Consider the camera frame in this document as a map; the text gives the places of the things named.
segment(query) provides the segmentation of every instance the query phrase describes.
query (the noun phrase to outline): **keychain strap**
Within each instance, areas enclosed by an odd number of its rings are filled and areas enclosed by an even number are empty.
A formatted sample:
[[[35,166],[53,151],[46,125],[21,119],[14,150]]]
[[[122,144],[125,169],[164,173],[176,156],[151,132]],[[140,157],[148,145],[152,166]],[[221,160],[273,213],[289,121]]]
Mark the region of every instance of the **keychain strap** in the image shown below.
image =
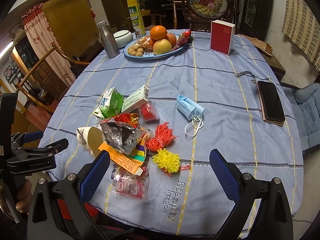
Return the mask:
[[[191,124],[192,124],[193,128],[196,129],[196,131],[194,132],[193,135],[187,133],[187,127]],[[186,133],[187,136],[194,137],[197,135],[199,129],[201,129],[202,127],[203,127],[202,116],[196,115],[196,117],[192,118],[192,121],[186,125],[186,127],[184,128],[184,132]]]
[[[253,77],[253,79],[251,80],[252,83],[256,83],[257,82],[257,77],[251,71],[248,71],[248,70],[242,71],[242,72],[236,74],[236,77],[239,78],[244,74],[249,74],[250,76]]]

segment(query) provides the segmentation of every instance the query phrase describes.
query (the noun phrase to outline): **paper cup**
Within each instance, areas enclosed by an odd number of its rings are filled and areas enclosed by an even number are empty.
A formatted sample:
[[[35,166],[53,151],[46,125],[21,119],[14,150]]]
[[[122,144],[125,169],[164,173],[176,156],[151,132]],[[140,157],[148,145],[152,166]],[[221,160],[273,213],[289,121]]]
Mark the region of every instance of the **paper cup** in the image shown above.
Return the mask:
[[[104,135],[96,127],[79,127],[76,130],[78,142],[95,158],[100,154],[99,147],[104,142]]]

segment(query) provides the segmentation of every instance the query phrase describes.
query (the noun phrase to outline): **red box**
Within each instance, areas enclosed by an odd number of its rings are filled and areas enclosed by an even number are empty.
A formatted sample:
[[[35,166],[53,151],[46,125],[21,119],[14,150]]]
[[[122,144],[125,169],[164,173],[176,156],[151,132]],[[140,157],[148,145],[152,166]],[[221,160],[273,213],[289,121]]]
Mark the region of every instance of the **red box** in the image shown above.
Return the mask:
[[[236,25],[220,20],[211,22],[211,49],[229,55]]]

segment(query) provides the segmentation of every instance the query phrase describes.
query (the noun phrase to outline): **yellow yarn pompom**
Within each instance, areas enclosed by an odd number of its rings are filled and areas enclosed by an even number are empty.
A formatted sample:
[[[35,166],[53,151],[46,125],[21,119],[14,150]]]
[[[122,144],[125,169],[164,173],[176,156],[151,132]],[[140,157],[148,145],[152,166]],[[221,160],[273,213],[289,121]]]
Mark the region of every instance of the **yellow yarn pompom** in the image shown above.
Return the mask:
[[[153,162],[169,173],[177,172],[180,167],[179,155],[169,152],[166,148],[158,150],[158,153],[153,156]]]

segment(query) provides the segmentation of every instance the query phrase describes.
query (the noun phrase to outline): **red mesh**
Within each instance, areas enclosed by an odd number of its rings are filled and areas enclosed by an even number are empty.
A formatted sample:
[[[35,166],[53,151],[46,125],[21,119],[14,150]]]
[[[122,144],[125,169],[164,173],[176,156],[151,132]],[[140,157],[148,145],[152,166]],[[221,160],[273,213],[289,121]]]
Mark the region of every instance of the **red mesh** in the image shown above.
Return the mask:
[[[63,218],[72,220],[66,202],[63,199],[58,199],[58,205]],[[99,210],[92,206],[90,203],[84,203],[84,207],[92,217],[99,213]]]

